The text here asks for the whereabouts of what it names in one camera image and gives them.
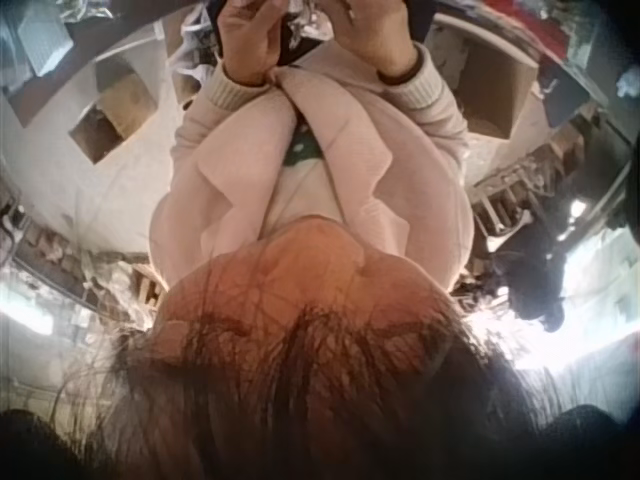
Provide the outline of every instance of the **ribbed cuff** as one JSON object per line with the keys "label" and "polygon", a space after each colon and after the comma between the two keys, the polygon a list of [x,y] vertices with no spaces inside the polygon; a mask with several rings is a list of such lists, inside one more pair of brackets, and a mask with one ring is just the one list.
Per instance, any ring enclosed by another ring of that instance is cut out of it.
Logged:
{"label": "ribbed cuff", "polygon": [[220,63],[211,78],[207,80],[203,90],[207,98],[216,107],[235,112],[251,100],[267,92],[269,88],[271,88],[270,85],[264,85],[263,87],[238,85],[227,77],[222,63]]}
{"label": "ribbed cuff", "polygon": [[387,87],[387,95],[394,105],[400,109],[420,110],[427,108],[442,94],[444,80],[436,70],[429,50],[416,44],[424,58],[418,74],[407,83],[396,87]]}

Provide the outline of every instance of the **bright light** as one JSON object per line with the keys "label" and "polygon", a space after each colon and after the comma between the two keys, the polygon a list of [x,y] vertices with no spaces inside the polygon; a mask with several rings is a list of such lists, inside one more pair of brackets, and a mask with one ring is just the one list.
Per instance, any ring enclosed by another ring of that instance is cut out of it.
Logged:
{"label": "bright light", "polygon": [[11,298],[7,298],[3,295],[0,298],[0,311],[40,335],[53,333],[53,317],[42,312],[24,297],[12,295]]}
{"label": "bright light", "polygon": [[581,217],[587,209],[587,204],[581,200],[574,200],[571,204],[571,216],[573,218]]}

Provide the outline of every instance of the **person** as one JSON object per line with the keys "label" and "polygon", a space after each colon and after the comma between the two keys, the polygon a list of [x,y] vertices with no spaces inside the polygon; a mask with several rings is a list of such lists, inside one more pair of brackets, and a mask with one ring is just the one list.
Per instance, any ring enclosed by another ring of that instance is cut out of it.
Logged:
{"label": "person", "polygon": [[487,478],[535,432],[447,295],[473,236],[451,91],[402,0],[317,3],[335,40],[289,67],[288,1],[218,17],[151,224],[169,292],[92,437],[114,477]]}

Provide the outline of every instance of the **sleeve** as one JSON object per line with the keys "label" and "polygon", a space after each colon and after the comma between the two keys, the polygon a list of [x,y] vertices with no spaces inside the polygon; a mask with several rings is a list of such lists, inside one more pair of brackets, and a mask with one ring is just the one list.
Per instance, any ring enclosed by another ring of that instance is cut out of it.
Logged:
{"label": "sleeve", "polygon": [[270,85],[257,88],[238,85],[226,76],[222,65],[218,65],[185,113],[182,125],[176,131],[176,144],[171,149],[174,175],[193,150],[218,125],[270,88]]}
{"label": "sleeve", "polygon": [[411,118],[443,154],[464,171],[469,154],[467,121],[451,90],[436,70],[429,51],[416,44],[422,56],[418,73],[401,85],[387,85],[387,100]]}

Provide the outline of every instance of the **pink jacket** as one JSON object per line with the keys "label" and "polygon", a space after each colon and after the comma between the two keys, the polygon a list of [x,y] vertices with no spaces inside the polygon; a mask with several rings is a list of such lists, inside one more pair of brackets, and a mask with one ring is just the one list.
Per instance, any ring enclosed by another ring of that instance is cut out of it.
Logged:
{"label": "pink jacket", "polygon": [[462,185],[466,122],[425,65],[389,88],[329,42],[278,68],[264,89],[218,69],[176,133],[174,176],[152,220],[152,262],[167,286],[210,258],[255,242],[304,114],[325,156],[348,228],[418,264],[450,289],[466,264],[473,217]]}

